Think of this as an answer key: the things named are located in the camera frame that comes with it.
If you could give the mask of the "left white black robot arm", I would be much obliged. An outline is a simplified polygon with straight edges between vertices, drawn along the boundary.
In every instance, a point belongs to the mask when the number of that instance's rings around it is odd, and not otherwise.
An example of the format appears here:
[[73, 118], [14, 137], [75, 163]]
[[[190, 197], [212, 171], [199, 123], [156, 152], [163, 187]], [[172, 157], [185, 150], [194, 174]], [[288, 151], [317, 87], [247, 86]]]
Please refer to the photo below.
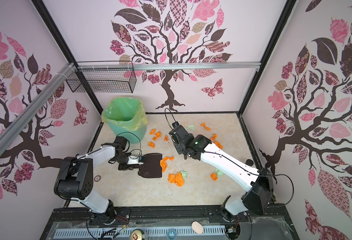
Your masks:
[[94, 185], [94, 168], [104, 162], [118, 163], [123, 168], [137, 165], [141, 160], [128, 152], [129, 141], [116, 137], [113, 143], [104, 143], [91, 153], [63, 160], [54, 186], [54, 193], [64, 200], [77, 201], [87, 207], [99, 221], [108, 225], [117, 217], [114, 204], [103, 198]]

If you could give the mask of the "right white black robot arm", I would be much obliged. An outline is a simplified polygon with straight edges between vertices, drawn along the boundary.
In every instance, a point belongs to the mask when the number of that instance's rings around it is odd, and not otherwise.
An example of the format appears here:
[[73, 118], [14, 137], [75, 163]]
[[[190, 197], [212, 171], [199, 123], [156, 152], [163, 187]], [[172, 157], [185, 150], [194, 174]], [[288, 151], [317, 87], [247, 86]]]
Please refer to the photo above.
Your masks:
[[194, 137], [178, 122], [170, 125], [169, 135], [178, 154], [207, 163], [239, 184], [245, 193], [228, 196], [221, 206], [221, 215], [233, 221], [240, 213], [250, 211], [262, 216], [266, 213], [273, 195], [273, 174], [266, 168], [258, 170], [244, 164], [221, 150], [203, 135]]

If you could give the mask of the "dark brown dustpan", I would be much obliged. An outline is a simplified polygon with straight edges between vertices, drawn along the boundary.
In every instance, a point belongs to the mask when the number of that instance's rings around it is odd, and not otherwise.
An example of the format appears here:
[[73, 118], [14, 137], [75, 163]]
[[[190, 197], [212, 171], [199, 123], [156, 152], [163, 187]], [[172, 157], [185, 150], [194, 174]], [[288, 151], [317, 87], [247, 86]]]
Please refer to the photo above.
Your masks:
[[160, 161], [163, 155], [160, 153], [151, 153], [143, 155], [139, 164], [133, 165], [134, 169], [138, 169], [138, 175], [145, 179], [162, 178], [163, 168]]

